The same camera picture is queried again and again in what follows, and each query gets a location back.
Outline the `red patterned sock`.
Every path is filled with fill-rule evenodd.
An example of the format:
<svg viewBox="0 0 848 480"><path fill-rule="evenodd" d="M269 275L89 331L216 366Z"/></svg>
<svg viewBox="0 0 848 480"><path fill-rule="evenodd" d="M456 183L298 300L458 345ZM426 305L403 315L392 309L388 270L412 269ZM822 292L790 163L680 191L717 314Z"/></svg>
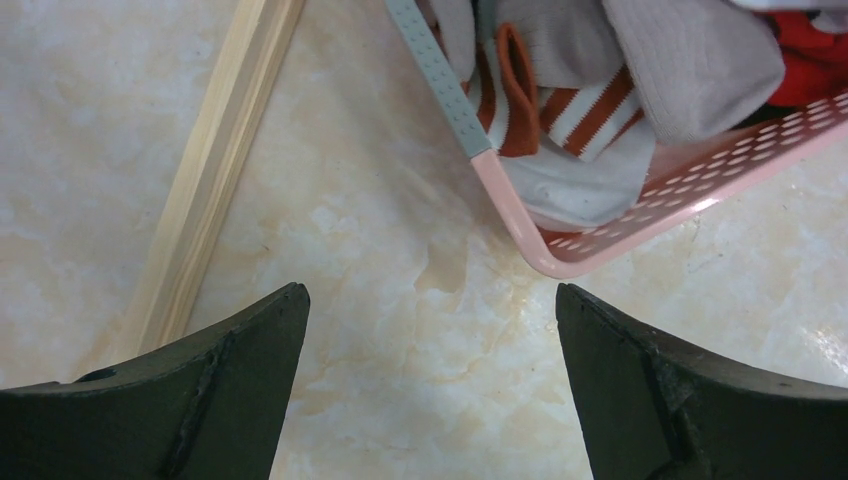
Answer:
<svg viewBox="0 0 848 480"><path fill-rule="evenodd" d="M770 105L799 107L847 88L845 10L784 10L761 17L773 31L785 66Z"/></svg>

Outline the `grey sock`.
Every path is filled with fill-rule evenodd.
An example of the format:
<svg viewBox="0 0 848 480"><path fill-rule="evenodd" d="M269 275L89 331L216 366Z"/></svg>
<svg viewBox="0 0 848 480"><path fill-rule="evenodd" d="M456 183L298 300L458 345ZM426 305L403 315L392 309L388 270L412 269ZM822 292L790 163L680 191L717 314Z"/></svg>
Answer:
<svg viewBox="0 0 848 480"><path fill-rule="evenodd" d="M655 133L600 2L420 9L538 226L596 228L637 202Z"/></svg>
<svg viewBox="0 0 848 480"><path fill-rule="evenodd" d="M731 129L784 79L771 28L728 1L606 1L603 8L663 144Z"/></svg>

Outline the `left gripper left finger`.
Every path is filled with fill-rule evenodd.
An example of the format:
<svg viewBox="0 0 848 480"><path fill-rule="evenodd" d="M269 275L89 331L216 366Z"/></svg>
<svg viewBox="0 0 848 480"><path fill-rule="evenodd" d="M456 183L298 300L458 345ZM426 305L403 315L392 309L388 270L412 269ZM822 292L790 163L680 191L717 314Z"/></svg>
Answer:
<svg viewBox="0 0 848 480"><path fill-rule="evenodd" d="M310 310L291 283L72 383L1 393L5 479L266 479Z"/></svg>

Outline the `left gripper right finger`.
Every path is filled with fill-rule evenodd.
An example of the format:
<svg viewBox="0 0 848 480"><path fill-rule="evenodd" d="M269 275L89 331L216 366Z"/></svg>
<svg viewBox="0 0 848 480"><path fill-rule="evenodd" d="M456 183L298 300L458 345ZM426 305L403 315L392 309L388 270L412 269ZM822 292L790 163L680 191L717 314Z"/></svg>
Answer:
<svg viewBox="0 0 848 480"><path fill-rule="evenodd" d="M755 368L562 284L556 319L597 479L843 479L847 391Z"/></svg>

